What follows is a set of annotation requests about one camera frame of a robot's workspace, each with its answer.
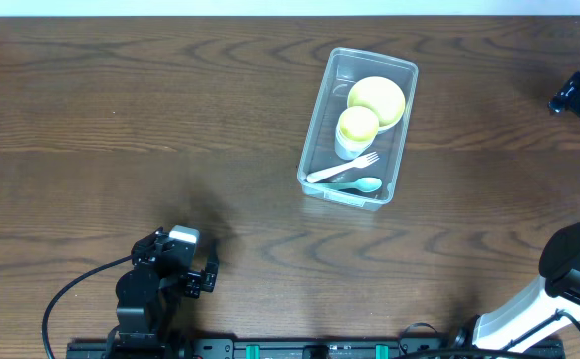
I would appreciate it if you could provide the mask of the grey plastic cup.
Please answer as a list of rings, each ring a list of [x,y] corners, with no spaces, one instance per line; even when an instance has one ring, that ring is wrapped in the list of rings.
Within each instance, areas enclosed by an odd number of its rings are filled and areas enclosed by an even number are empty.
[[[373,138],[366,141],[353,141],[337,133],[334,144],[335,153],[342,160],[353,160],[360,156],[373,141]]]

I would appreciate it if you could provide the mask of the mint green plastic spoon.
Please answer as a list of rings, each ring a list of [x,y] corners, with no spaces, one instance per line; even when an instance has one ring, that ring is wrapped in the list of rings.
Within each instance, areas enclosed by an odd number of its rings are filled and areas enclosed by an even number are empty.
[[[383,185],[379,178],[363,177],[352,182],[317,183],[317,187],[331,190],[354,189],[362,193],[377,191]]]

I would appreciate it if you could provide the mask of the clear plastic storage container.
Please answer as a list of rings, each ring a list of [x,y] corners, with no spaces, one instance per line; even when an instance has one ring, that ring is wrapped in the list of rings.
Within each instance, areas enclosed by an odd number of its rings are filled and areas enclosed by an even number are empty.
[[[306,135],[297,170],[297,181],[303,192],[312,197],[361,209],[376,211],[389,203],[395,192],[404,152],[411,109],[419,75],[416,64],[364,50],[336,48],[330,53]],[[376,152],[379,159],[363,169],[349,169],[316,183],[306,182],[310,173],[351,160],[340,159],[334,149],[339,117],[347,106],[347,96],[359,80],[385,77],[401,87],[406,98],[400,121],[386,132],[376,135],[361,154]],[[383,185],[370,193],[354,189],[331,190],[317,183],[352,182],[363,177],[379,178]]]

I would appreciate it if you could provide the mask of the white plastic fork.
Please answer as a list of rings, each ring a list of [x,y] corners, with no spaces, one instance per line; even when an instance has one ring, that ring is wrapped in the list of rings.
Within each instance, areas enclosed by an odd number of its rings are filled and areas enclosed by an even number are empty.
[[[306,176],[306,182],[308,183],[316,183],[321,180],[325,180],[330,178],[336,174],[344,172],[349,169],[363,169],[379,159],[379,155],[376,152],[371,152],[362,156],[359,156],[349,162],[344,164],[336,165],[333,167],[329,167],[323,170],[319,170],[313,173],[310,173]]]

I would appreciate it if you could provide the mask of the yellow plastic cup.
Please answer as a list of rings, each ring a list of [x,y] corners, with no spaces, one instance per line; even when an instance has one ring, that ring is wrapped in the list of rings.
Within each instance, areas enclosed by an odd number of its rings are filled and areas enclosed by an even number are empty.
[[[338,128],[342,136],[354,142],[371,141],[377,134],[379,119],[363,106],[349,107],[339,117]]]

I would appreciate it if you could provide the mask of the yellow plastic bowl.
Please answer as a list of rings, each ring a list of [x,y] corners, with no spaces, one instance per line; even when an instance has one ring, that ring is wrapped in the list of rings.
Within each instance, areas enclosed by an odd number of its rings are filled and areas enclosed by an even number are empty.
[[[406,106],[403,90],[392,80],[371,76],[356,82],[347,96],[347,106],[363,106],[372,110],[384,126],[401,119]]]

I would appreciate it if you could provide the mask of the white plastic cup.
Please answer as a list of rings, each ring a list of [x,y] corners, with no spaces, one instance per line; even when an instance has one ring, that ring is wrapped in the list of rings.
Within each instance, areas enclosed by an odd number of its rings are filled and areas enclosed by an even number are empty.
[[[373,141],[374,137],[370,137],[367,140],[356,141],[347,138],[340,126],[336,127],[335,132],[335,150],[339,152],[361,152],[364,151]]]

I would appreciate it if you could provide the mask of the white plastic bowl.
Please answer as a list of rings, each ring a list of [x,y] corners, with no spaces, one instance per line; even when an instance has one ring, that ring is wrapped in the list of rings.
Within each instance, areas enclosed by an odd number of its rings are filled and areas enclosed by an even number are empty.
[[[379,135],[379,134],[382,134],[382,133],[386,132],[387,130],[391,129],[391,128],[392,128],[392,127],[394,127],[394,126],[395,126],[395,125],[396,125],[396,124],[397,124],[399,121],[400,121],[400,120],[398,120],[398,121],[395,121],[395,122],[392,122],[392,123],[390,123],[390,124],[387,124],[387,125],[384,125],[384,126],[379,126],[379,127],[378,127],[378,132],[377,132],[377,135]]]

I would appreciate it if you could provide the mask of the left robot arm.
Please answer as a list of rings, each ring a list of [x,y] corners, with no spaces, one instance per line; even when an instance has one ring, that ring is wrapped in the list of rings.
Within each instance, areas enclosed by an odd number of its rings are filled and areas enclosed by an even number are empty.
[[[121,349],[179,350],[178,334],[171,328],[176,312],[183,300],[213,292],[219,273],[214,244],[199,271],[191,267],[195,250],[194,244],[161,236],[144,238],[133,246],[133,269],[116,285]]]

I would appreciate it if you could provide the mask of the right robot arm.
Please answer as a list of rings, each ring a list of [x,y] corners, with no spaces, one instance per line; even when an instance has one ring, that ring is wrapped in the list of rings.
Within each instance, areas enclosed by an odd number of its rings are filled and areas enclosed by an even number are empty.
[[[550,100],[553,113],[570,111],[580,118],[580,72]],[[558,230],[545,245],[538,276],[493,312],[475,319],[457,335],[455,345],[524,354],[561,328],[580,330],[580,222]]]

